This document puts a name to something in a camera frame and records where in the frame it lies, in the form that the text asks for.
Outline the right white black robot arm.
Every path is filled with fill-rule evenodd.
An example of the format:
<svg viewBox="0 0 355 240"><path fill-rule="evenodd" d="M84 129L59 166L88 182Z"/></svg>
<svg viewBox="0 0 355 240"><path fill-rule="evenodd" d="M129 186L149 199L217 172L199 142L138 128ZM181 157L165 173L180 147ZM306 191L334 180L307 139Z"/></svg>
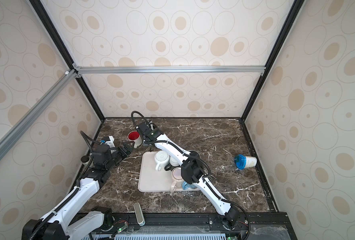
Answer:
<svg viewBox="0 0 355 240"><path fill-rule="evenodd" d="M242 223L247 226L247 231L241 239L248 239L251 226L246 211L239 204L227 200L211 183L211 170L208 164L174 143L140 112L132 111L130 117L145 145L154 145L177 161L181 167L183 180L196 186L207 197L221 217L224 228L233 230Z"/></svg>

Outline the white mug red inside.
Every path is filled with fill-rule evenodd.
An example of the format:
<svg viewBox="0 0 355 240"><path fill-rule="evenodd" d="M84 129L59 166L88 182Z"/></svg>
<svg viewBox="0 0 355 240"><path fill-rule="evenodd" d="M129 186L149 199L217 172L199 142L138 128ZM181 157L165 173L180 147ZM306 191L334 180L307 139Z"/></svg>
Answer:
<svg viewBox="0 0 355 240"><path fill-rule="evenodd" d="M129 141L134 142L135 149L142 145L142 138L137 131L132 131L132 132L128 133L127 138Z"/></svg>

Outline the white ribbed mug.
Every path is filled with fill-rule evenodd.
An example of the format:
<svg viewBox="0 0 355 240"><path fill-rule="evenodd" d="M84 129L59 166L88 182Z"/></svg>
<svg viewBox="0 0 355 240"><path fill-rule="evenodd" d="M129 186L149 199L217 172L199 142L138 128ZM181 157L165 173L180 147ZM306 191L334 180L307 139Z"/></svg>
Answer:
<svg viewBox="0 0 355 240"><path fill-rule="evenodd" d="M170 156L165 151L159 151L154 156L154 161L156 163L155 170L161 171L169 164Z"/></svg>

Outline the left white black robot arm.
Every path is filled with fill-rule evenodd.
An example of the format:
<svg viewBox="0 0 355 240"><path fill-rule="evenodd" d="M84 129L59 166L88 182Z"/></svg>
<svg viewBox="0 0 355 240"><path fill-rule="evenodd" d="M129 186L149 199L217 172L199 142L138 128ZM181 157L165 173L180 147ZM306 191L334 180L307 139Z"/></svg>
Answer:
<svg viewBox="0 0 355 240"><path fill-rule="evenodd" d="M127 158L135 149L134 141L114 145L108 136L90 148L87 170L77 180L73 190L39 220L29 220L23 227L23 240L81 240L96 229L109 232L115 225L112 210L96 207L76 222L74 217L110 177L111 169Z"/></svg>

